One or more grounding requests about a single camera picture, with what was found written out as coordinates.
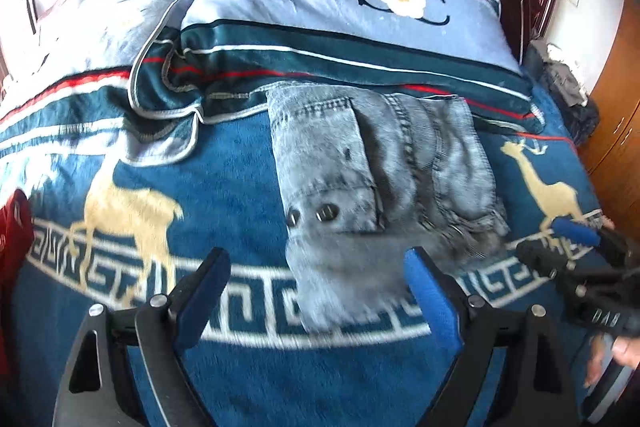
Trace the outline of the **person right hand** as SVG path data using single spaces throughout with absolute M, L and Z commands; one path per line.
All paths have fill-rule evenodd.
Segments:
M 597 384 L 603 374 L 607 357 L 611 357 L 612 361 L 621 366 L 636 369 L 640 362 L 640 339 L 617 337 L 612 346 L 608 347 L 602 334 L 593 336 L 590 339 L 590 358 L 584 380 L 585 388 Z

